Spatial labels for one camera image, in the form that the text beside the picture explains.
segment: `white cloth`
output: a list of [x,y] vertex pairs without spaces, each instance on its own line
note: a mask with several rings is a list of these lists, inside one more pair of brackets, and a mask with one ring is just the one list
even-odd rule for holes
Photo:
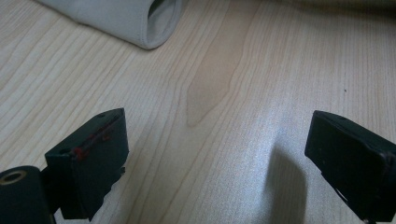
[[154,49],[176,28],[182,0],[36,0],[71,19]]

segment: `gray fabric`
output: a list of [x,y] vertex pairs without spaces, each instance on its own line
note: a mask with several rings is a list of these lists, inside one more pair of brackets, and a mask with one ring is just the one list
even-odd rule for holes
[[144,49],[163,44],[175,30],[182,0],[36,0],[71,19]]

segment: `wood grain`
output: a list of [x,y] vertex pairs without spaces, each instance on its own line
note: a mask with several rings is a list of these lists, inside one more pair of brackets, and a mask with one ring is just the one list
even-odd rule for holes
[[3,0],[0,170],[124,107],[127,171],[92,223],[361,223],[304,145],[316,109],[396,142],[395,74],[394,17],[337,2],[186,1],[146,51]]

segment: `wooden table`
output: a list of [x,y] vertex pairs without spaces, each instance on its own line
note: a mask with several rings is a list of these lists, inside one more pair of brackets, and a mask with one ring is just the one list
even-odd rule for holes
[[0,2],[0,170],[42,169],[90,117],[125,108],[126,174],[92,223],[361,223],[304,156],[309,124],[329,111],[396,142],[395,86],[396,20],[372,11],[190,0],[147,51]]

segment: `black object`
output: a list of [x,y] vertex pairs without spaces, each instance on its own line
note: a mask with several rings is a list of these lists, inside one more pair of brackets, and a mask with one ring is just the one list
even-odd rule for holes
[[315,111],[305,156],[361,220],[392,221],[396,145],[349,119]]
[[128,155],[123,108],[90,119],[46,153],[42,172],[21,166],[0,174],[0,223],[55,223],[91,220],[125,169]]

